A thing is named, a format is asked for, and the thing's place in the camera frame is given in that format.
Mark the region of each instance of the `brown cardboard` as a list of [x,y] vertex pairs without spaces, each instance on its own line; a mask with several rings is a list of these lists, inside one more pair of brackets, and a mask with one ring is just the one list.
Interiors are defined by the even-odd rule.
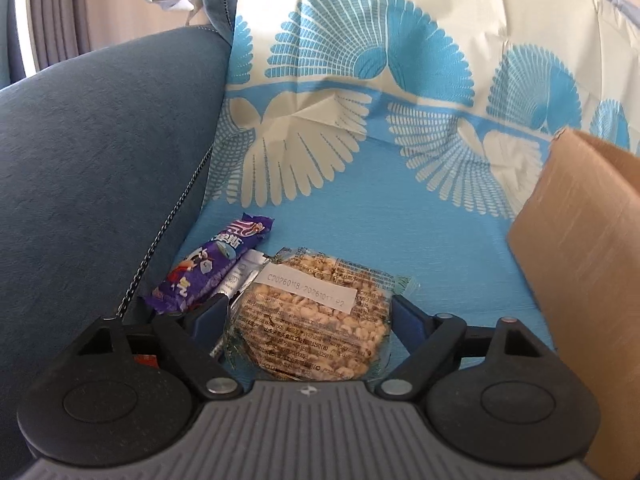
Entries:
[[564,129],[509,245],[562,360],[596,395],[587,464],[640,472],[640,158]]

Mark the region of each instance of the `black circular pad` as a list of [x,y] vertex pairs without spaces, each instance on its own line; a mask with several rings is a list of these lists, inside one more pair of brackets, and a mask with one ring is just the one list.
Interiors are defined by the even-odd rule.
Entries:
[[135,408],[136,391],[117,381],[90,381],[80,384],[62,402],[66,412],[81,422],[100,424],[118,420]]
[[599,422],[593,396],[559,360],[531,357],[505,356],[449,374],[427,394],[425,411],[455,449],[513,467],[582,456]]
[[187,387],[164,370],[137,364],[130,355],[85,355],[30,388],[18,407],[18,424],[37,453],[76,466],[107,467],[170,445],[192,408]]
[[482,392],[480,401],[489,415],[510,424],[540,422],[551,415],[556,407],[548,391],[522,381],[492,384]]

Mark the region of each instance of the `white fan pattern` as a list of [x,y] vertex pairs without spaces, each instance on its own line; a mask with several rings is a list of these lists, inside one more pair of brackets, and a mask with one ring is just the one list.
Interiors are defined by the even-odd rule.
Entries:
[[[370,102],[366,94],[348,90],[287,91],[274,97],[260,117],[246,99],[229,99],[226,123],[237,132],[251,132],[255,140],[218,189],[226,187],[229,202],[236,201],[239,191],[243,207],[253,201],[264,206],[268,200],[279,205],[283,196],[310,195],[353,161],[358,142],[366,138]],[[211,164],[213,170],[217,161],[212,158]],[[213,189],[208,193],[212,198],[220,194]]]
[[542,169],[538,143],[498,131],[480,141],[475,128],[450,112],[390,104],[386,120],[406,166],[441,200],[480,214],[514,218]]

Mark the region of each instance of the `snack wrapper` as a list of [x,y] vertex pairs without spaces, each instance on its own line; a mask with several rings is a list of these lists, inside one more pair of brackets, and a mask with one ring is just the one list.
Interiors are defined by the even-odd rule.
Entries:
[[231,350],[278,378],[361,378],[388,339],[394,285],[385,272],[283,249],[236,301]]
[[229,269],[271,231],[273,219],[242,215],[173,269],[145,302],[157,313],[185,312],[220,284]]
[[260,251],[249,249],[236,262],[210,296],[224,294],[231,301],[244,288],[245,284],[253,281],[268,261],[269,258]]

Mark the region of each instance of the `curtain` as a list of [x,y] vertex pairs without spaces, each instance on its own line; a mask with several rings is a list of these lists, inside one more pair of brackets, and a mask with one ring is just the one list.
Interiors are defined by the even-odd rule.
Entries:
[[84,0],[31,0],[40,70],[90,51]]

